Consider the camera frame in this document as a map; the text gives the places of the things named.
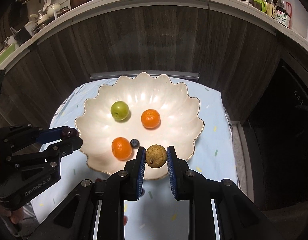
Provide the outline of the person hand holding gripper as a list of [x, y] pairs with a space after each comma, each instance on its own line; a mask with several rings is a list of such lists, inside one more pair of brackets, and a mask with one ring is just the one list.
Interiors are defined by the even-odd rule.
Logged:
[[0, 216], [10, 218], [13, 224], [19, 224], [24, 219], [24, 209], [23, 207], [21, 207], [20, 209], [15, 211], [8, 211], [0, 204]]

